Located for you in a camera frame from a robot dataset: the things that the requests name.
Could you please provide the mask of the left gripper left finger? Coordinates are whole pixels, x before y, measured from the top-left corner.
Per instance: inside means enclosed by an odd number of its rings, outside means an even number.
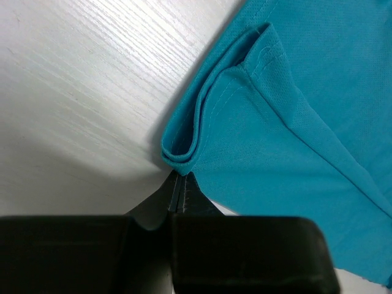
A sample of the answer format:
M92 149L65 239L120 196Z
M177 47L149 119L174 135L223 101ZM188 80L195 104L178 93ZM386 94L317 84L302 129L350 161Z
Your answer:
M166 221L180 176L125 214L4 216L2 293L171 293Z

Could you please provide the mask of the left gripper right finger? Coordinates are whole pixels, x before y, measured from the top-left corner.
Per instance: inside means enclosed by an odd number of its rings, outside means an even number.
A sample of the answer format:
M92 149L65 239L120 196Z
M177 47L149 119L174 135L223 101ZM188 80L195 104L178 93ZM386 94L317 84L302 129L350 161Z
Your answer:
M171 271L176 293L339 293L316 224L293 216L226 216L193 174L171 173Z

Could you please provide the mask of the blue t shirt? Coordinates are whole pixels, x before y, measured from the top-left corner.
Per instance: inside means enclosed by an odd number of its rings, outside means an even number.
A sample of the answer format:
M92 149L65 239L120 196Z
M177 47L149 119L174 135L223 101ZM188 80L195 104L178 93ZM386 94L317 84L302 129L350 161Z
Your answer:
M391 286L391 2L246 1L162 158L237 213L302 216L334 264Z

